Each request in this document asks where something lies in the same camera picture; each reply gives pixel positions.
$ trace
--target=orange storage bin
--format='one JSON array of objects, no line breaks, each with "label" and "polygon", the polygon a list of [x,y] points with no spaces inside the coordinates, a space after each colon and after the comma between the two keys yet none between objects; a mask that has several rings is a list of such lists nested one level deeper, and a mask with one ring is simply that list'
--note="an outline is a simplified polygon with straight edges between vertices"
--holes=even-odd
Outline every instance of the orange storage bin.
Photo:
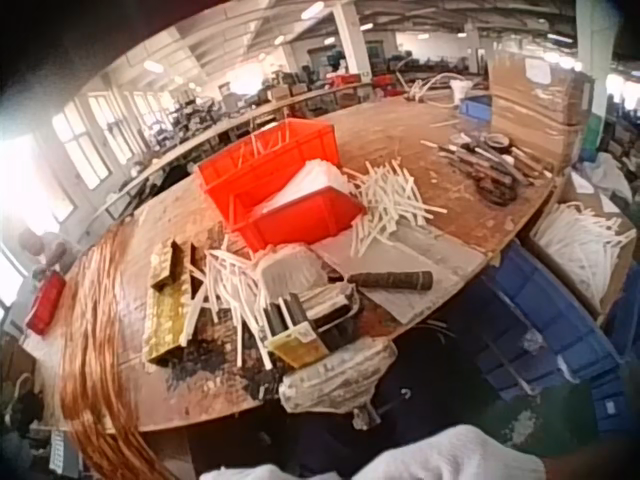
[{"label": "orange storage bin", "polygon": [[[265,185],[261,187],[257,190],[265,194]],[[254,207],[278,190],[272,191],[262,200],[259,200],[262,195],[256,195],[255,189],[234,195],[232,199],[231,229],[240,233],[254,252],[268,245],[319,242],[349,228],[353,220],[364,211],[362,204],[350,195],[333,187],[326,187],[252,217]]]},{"label": "orange storage bin", "polygon": [[268,190],[272,195],[282,189],[307,160],[316,158],[340,164],[333,125],[287,119],[225,148],[198,170],[202,189],[229,224],[230,201],[236,193],[269,178]]},{"label": "orange storage bin", "polygon": [[47,275],[33,301],[31,315],[27,320],[29,330],[41,336],[46,333],[56,314],[66,284],[64,277],[56,271]]}]

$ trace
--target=brown cardboard box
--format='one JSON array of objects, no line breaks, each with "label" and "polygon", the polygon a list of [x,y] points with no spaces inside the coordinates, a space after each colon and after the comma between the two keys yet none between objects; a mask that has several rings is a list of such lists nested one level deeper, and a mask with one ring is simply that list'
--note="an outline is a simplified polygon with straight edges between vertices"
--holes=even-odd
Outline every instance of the brown cardboard box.
[{"label": "brown cardboard box", "polygon": [[307,93],[308,91],[309,91],[309,87],[307,86],[306,83],[298,83],[291,87],[291,95],[293,95],[294,97],[296,95]]},{"label": "brown cardboard box", "polygon": [[[611,218],[620,218],[622,223],[618,228],[618,233],[626,233],[629,230],[635,228],[633,224],[625,217],[621,212],[607,212],[604,209],[603,201],[600,197],[600,193],[594,187],[593,193],[578,193],[576,190],[576,186],[573,178],[577,173],[572,172],[570,174],[570,178],[565,182],[564,190],[558,197],[557,203],[569,203],[569,202],[580,202],[586,208],[592,209],[596,215],[600,217],[604,217],[607,219]],[[546,218],[546,216],[550,213],[551,209],[547,209],[545,215],[540,219],[540,222]],[[593,316],[593,318],[598,322],[599,325],[602,324],[604,319],[606,318],[609,310],[611,309],[613,303],[618,299],[622,292],[622,288],[624,287],[624,281],[627,278],[627,273],[629,272],[629,268],[633,262],[633,253],[636,248],[637,239],[633,239],[628,242],[621,250],[618,255],[618,261],[616,263],[615,268],[613,269],[613,273],[611,274],[611,279],[609,281],[609,288],[605,293],[604,297],[600,301],[600,304],[595,304],[589,297],[587,297],[582,290],[578,288],[576,283],[572,280],[572,278],[566,273],[564,268],[556,262],[546,251],[538,244],[535,240],[533,240],[530,236],[527,238],[526,247],[527,249],[533,253],[545,266],[551,270],[551,272],[561,280],[565,286],[575,295],[575,297],[582,303],[582,305],[587,309],[587,311]]]},{"label": "brown cardboard box", "polygon": [[287,85],[273,87],[269,90],[269,100],[272,102],[279,102],[280,100],[286,100],[287,98],[291,98],[291,91]]},{"label": "brown cardboard box", "polygon": [[584,125],[591,113],[593,79],[540,57],[496,52],[491,93],[563,125]]},{"label": "brown cardboard box", "polygon": [[521,149],[564,170],[577,160],[584,127],[567,127],[502,98],[493,97],[491,131],[503,133]]}]

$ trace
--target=white column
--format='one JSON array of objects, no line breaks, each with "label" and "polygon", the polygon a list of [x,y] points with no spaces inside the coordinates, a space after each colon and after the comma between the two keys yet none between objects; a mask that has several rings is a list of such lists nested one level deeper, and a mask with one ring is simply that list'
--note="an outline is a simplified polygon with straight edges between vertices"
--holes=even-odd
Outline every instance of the white column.
[{"label": "white column", "polygon": [[479,73],[478,49],[480,48],[480,32],[478,32],[473,22],[467,22],[464,25],[464,31],[467,33],[467,48],[471,49],[471,52],[469,52],[469,73]]},{"label": "white column", "polygon": [[338,33],[344,48],[349,73],[359,73],[363,81],[371,80],[371,64],[364,36],[360,31],[360,20],[353,2],[339,3],[333,9]]},{"label": "white column", "polygon": [[298,63],[296,62],[296,56],[293,54],[293,48],[291,48],[290,43],[285,43],[282,45],[282,53],[284,54],[284,59],[287,62],[287,67],[291,73],[295,73],[298,71]]},{"label": "white column", "polygon": [[606,81],[619,23],[619,15],[605,0],[576,2],[578,60],[582,62],[582,69],[595,79],[591,108],[595,117],[592,115],[589,122],[584,145],[586,148],[594,149],[602,133],[607,113]]}]

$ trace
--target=blue plastic crate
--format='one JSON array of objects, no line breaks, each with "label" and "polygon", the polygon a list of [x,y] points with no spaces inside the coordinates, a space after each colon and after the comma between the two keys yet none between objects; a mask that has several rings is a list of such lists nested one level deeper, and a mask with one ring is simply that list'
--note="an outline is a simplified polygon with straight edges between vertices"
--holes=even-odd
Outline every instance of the blue plastic crate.
[{"label": "blue plastic crate", "polygon": [[624,359],[640,359],[640,266],[633,264],[625,280],[622,295],[607,317],[611,326],[609,338]]},{"label": "blue plastic crate", "polygon": [[[517,243],[443,309],[456,334],[485,378],[505,399],[580,381],[620,364],[611,342],[589,313],[540,262]],[[537,331],[543,346],[527,351],[522,338]],[[568,375],[558,366],[558,356]]]},{"label": "blue plastic crate", "polygon": [[600,435],[634,432],[637,420],[625,393],[620,368],[601,373],[589,383]]},{"label": "blue plastic crate", "polygon": [[460,113],[482,122],[490,122],[491,104],[491,95],[467,97],[460,102]]}]

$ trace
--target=copper wire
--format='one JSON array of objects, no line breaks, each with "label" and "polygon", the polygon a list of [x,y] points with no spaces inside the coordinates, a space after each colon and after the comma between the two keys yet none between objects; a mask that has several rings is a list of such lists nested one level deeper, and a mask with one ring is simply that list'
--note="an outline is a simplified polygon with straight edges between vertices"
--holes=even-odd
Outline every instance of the copper wire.
[{"label": "copper wire", "polygon": [[110,229],[76,266],[60,300],[65,322],[60,407],[76,446],[103,478],[175,478],[144,443],[118,369],[119,267],[126,226]]}]

